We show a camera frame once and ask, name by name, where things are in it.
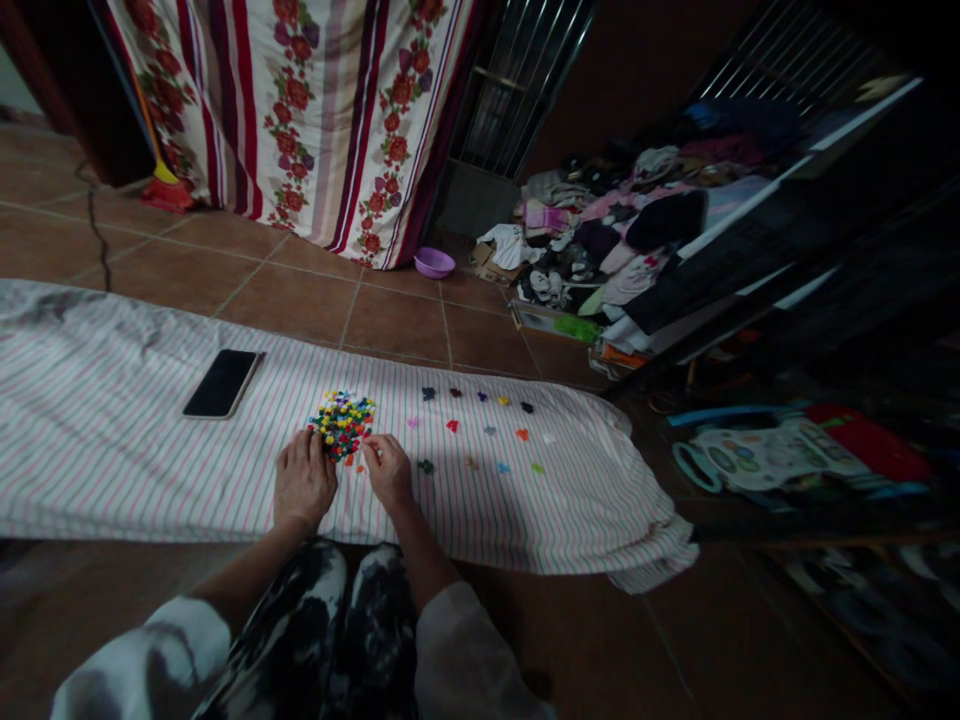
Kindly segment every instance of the plastic basin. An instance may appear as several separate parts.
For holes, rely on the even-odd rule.
[[[442,280],[457,266],[452,257],[434,248],[420,248],[413,256],[413,263],[421,275],[431,280]]]

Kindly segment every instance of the broom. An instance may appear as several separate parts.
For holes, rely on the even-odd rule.
[[[140,197],[140,202],[150,205],[167,212],[185,214],[196,206],[197,201],[190,197],[190,192],[183,186],[183,183],[170,172],[170,168],[163,162],[163,155],[160,151],[160,143],[157,141],[157,131],[153,126],[153,118],[150,117],[150,111],[147,110],[147,101],[143,97],[143,90],[140,89],[140,83],[137,81],[136,73],[131,72],[133,86],[137,90],[137,100],[140,101],[140,109],[143,111],[143,117],[147,121],[147,130],[150,133],[150,144],[153,145],[153,156],[157,159],[157,167],[153,171],[153,178],[147,185]]]

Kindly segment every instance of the knee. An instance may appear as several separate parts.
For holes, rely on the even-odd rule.
[[[390,567],[394,563],[403,565],[403,555],[400,548],[389,543],[381,543],[375,550],[371,550],[360,562],[360,572],[373,567]]]
[[[300,546],[301,556],[306,556],[311,563],[324,566],[328,571],[346,574],[347,560],[340,549],[329,540],[321,537],[311,538]]]

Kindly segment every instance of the phone screen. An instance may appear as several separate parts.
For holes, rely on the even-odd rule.
[[[191,417],[227,417],[257,357],[257,353],[252,352],[221,350],[183,414]]]

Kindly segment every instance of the white sleeve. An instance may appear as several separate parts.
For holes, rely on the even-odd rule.
[[[230,628],[209,604],[174,598],[77,668],[51,718],[189,718],[229,652]]]
[[[420,614],[415,692],[426,720],[557,717],[524,685],[510,647],[465,582],[445,588]]]

